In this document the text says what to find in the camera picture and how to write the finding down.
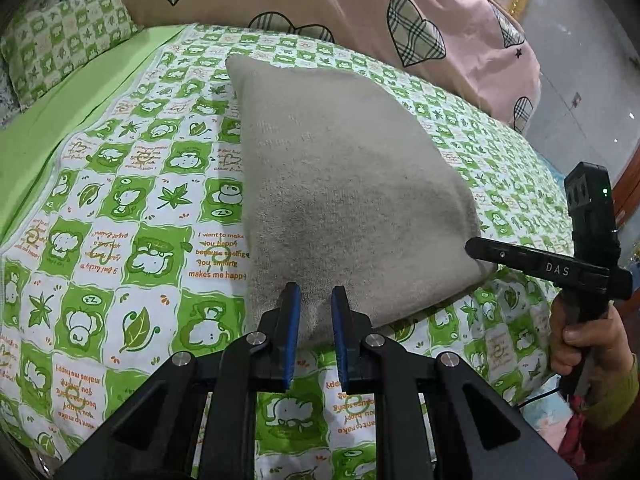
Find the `person's right hand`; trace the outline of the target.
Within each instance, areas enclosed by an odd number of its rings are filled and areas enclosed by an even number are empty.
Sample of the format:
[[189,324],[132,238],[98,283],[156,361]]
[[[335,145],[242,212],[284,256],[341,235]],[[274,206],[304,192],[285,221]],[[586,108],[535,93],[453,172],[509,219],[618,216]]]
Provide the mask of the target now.
[[602,318],[585,324],[568,325],[566,314],[567,305],[559,294],[551,306],[551,368],[561,376],[569,375],[582,362],[582,349],[588,349],[593,364],[587,399],[596,403],[628,375],[636,359],[630,350],[623,321],[612,302]]

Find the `yellow-green sleeve forearm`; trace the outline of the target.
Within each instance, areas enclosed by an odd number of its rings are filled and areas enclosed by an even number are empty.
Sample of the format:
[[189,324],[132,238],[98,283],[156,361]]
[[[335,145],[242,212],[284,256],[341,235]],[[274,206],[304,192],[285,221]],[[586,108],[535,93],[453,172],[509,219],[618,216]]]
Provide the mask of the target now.
[[638,393],[638,362],[633,354],[630,370],[620,377],[614,377],[597,399],[586,401],[582,414],[587,422],[598,429],[610,428],[629,412]]

